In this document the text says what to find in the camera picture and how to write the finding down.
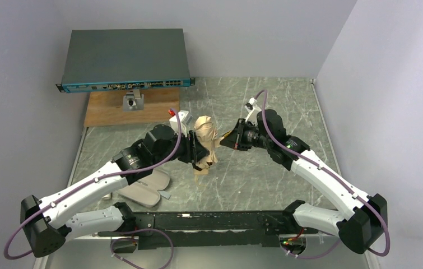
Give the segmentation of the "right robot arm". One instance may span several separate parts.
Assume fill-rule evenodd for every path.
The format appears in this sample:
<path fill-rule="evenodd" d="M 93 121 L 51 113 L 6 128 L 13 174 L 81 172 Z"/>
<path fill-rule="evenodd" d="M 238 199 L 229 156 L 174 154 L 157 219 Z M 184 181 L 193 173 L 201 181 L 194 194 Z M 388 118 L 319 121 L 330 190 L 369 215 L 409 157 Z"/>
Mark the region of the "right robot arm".
<path fill-rule="evenodd" d="M 264 149 L 286 170 L 309 182 L 325 196 L 334 210 L 296 200 L 283 214 L 293 224 L 339 237 L 351 251 L 363 254 L 380 236 L 387 237 L 387 200 L 358 189 L 326 165 L 303 140 L 287 134 L 282 118 L 272 109 L 257 113 L 255 122 L 238 119 L 220 145 L 233 150 Z"/>

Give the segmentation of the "beige umbrella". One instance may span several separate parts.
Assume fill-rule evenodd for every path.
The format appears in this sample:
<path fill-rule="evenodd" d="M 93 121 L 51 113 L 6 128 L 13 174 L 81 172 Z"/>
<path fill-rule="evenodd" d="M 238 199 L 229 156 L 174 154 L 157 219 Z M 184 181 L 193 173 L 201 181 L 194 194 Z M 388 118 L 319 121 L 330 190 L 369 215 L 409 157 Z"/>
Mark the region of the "beige umbrella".
<path fill-rule="evenodd" d="M 194 124 L 194 130 L 200 144 L 208 150 L 209 154 L 201 158 L 194 168 L 194 181 L 197 186 L 199 184 L 198 177 L 200 175 L 207 175 L 210 167 L 217 162 L 215 149 L 220 147 L 220 142 L 224 139 L 217 134 L 217 128 L 209 116 L 200 116 Z"/>

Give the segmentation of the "pink umbrella case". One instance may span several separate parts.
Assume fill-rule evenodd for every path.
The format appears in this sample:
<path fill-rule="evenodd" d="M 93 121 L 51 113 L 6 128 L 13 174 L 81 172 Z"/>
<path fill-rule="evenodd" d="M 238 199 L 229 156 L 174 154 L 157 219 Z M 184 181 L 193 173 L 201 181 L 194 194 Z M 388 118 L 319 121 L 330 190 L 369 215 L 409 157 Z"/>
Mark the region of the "pink umbrella case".
<path fill-rule="evenodd" d="M 154 207 L 161 200 L 161 191 L 164 191 L 170 184 L 170 176 L 161 170 L 153 172 L 117 191 L 117 194 L 128 198 L 142 206 Z"/>

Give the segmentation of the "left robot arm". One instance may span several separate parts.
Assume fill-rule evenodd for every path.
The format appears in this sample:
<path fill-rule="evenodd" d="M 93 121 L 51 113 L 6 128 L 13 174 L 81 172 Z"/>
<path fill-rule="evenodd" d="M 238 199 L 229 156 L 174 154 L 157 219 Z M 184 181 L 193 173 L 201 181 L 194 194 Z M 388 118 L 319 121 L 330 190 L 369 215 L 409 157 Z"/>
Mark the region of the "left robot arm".
<path fill-rule="evenodd" d="M 214 146 L 213 140 L 197 129 L 183 132 L 159 124 L 83 180 L 50 196 L 24 198 L 20 221 L 30 253 L 44 257 L 83 235 L 132 230 L 135 216 L 124 202 L 104 210 L 82 212 L 82 209 L 107 193 L 151 175 L 156 167 L 168 161 L 178 160 L 199 168 L 212 155 Z"/>

